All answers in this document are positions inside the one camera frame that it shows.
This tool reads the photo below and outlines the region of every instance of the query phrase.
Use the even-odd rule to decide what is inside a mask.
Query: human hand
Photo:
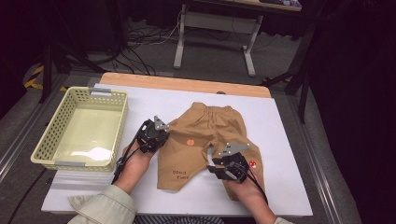
[[[264,190],[264,182],[261,175],[250,169],[250,174],[254,176]],[[252,213],[256,222],[259,224],[273,224],[276,220],[275,214],[271,211],[268,204],[264,200],[264,196],[259,188],[253,183],[250,178],[247,178],[243,183],[238,184],[235,181],[228,180],[225,182],[230,190],[232,190],[239,201]]]
[[[127,148],[128,147],[124,148],[122,154],[125,154]],[[139,144],[137,141],[135,141],[130,149],[130,152],[137,148],[139,148]],[[149,168],[149,162],[153,156],[154,153],[150,151],[144,153],[138,149],[125,163],[122,174],[120,175],[120,178],[114,183],[114,185],[123,189],[128,194],[131,194],[136,184]]]

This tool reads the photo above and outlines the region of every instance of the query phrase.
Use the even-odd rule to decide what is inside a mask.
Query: wooden board
[[[249,86],[174,77],[150,77],[133,74],[104,73],[99,83],[172,91],[224,92],[229,95],[271,97],[268,88],[263,86]]]
[[[301,11],[301,9],[302,9],[301,7],[288,7],[288,6],[282,6],[282,5],[277,5],[277,4],[271,4],[271,3],[262,3],[259,0],[224,0],[224,1],[252,5],[252,6],[257,6],[257,7],[276,8],[276,9],[282,9],[282,10],[287,10],[287,11]]]

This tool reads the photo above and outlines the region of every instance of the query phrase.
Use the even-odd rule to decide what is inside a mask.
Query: orange sticker
[[[195,141],[191,138],[189,138],[189,140],[187,140],[187,145],[189,146],[193,146],[195,144]]]

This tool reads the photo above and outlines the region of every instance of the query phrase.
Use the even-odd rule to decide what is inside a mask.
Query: basket handle
[[[85,166],[85,162],[81,162],[81,161],[56,161],[55,165],[84,167]]]
[[[111,93],[111,89],[104,89],[104,88],[89,87],[88,90],[90,91],[90,94],[92,94],[93,91],[103,92],[103,93]]]

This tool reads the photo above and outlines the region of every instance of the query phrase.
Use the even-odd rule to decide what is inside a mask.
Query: metal frame
[[[307,160],[309,167],[311,168],[312,175],[317,184],[318,193],[320,199],[322,200],[324,210],[326,212],[327,218],[330,223],[338,224],[343,223],[340,214],[338,213],[334,198],[332,196],[332,191],[330,190],[329,183],[327,181],[326,175],[324,174],[323,168],[320,163],[320,157],[315,151],[312,141],[309,137],[308,131],[305,126],[300,122],[300,116],[298,113],[298,106],[296,99],[292,95],[287,96],[291,112],[294,116],[294,120],[297,124],[300,136],[303,138]]]
[[[253,48],[254,41],[259,33],[260,26],[262,25],[262,16],[258,16],[256,20],[230,18],[225,16],[218,16],[205,13],[189,12],[186,5],[182,5],[180,12],[180,30],[177,42],[177,50],[175,55],[174,67],[179,69],[181,67],[181,60],[183,58],[184,49],[184,28],[186,26],[206,28],[213,30],[221,30],[227,32],[237,32],[243,34],[250,34],[250,41],[248,45],[243,46],[243,53],[247,65],[247,72],[250,77],[255,77],[253,61],[251,60],[250,52]]]
[[[68,75],[64,74],[58,75],[55,78],[51,88],[54,90],[59,90],[66,81],[67,77]],[[12,144],[9,146],[3,158],[0,160],[0,183],[3,182],[3,179],[6,177],[9,169],[11,169],[12,164],[18,158],[24,146],[29,141],[30,136],[35,130],[35,126],[37,125],[40,118],[43,116],[44,111],[46,111],[48,105],[51,103],[56,93],[57,91],[50,92],[47,100],[44,103],[37,104],[29,119],[26,121],[25,125],[18,133]]]

